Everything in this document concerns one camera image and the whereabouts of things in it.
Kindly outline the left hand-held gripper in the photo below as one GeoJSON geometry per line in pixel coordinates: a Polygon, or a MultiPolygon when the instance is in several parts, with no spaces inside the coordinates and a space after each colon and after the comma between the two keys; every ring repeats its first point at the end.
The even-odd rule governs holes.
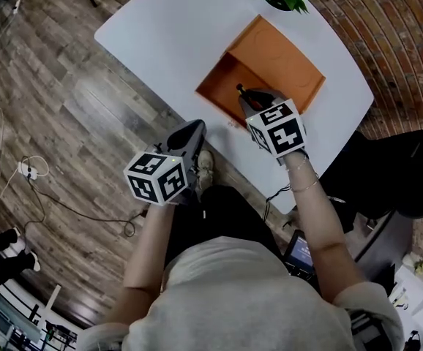
{"type": "Polygon", "coordinates": [[[155,205],[187,204],[197,184],[205,136],[203,120],[186,121],[138,152],[124,169],[132,195],[155,205]]]}

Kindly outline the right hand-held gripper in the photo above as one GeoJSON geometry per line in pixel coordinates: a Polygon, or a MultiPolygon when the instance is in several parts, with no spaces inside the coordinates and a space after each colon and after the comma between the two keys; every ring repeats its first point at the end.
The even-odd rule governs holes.
{"type": "Polygon", "coordinates": [[[239,88],[238,92],[252,140],[283,166],[286,154],[306,145],[306,132],[294,102],[271,89],[239,88]]]}

